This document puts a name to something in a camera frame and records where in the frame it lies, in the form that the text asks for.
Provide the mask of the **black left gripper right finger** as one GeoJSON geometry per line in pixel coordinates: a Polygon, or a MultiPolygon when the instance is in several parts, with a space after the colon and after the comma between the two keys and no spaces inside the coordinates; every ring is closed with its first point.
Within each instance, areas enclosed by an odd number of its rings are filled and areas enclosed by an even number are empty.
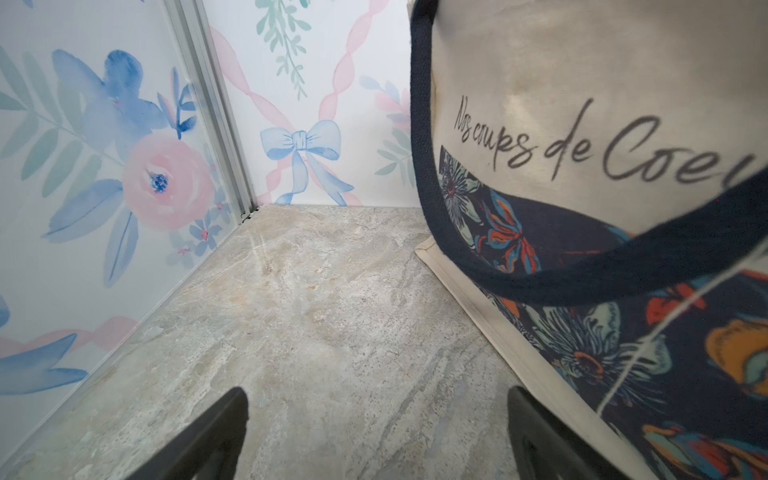
{"type": "Polygon", "coordinates": [[[521,479],[604,480],[626,477],[526,389],[508,391],[508,432],[521,479]]]}

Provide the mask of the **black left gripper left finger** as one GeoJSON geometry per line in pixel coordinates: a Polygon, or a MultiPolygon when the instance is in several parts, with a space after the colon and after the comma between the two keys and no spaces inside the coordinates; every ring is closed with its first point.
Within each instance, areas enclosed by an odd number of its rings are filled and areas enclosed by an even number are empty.
{"type": "Polygon", "coordinates": [[[242,452],[248,419],[246,392],[234,387],[128,479],[232,479],[242,452]]]}

